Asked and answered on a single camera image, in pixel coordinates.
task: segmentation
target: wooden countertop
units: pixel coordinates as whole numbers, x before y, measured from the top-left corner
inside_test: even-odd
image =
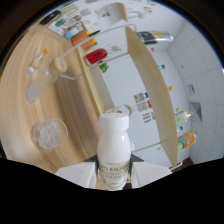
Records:
[[[35,25],[12,52],[0,83],[0,138],[9,160],[31,164],[55,173],[59,168],[81,163],[94,156],[100,135],[98,115],[88,93],[84,77],[75,81],[58,78],[34,103],[26,99],[26,90],[37,75],[30,75],[27,66],[33,57],[49,47],[40,69],[72,47],[70,40]],[[66,75],[81,73],[76,51],[65,57]],[[41,152],[30,138],[32,125],[57,117],[68,128],[68,141],[52,152]]]

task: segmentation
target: bottle label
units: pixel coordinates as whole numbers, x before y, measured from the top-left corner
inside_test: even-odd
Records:
[[[129,161],[121,163],[99,163],[99,174],[102,182],[109,190],[123,187],[127,181]]]

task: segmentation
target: blue bottle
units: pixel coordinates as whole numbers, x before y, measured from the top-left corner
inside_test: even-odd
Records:
[[[66,39],[70,39],[73,36],[75,36],[77,33],[79,33],[79,30],[76,27],[74,27],[71,30],[69,30],[68,32],[66,32],[64,36]]]

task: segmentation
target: black border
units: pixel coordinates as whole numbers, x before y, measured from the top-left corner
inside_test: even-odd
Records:
[[[42,16],[68,0],[0,1],[0,67],[26,30]],[[209,40],[224,65],[224,13],[220,0],[156,0],[193,23]]]

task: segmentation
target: cup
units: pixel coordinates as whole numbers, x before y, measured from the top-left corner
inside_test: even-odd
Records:
[[[68,130],[63,121],[52,118],[45,122],[36,122],[31,129],[31,139],[39,149],[50,152],[62,146],[68,139]]]

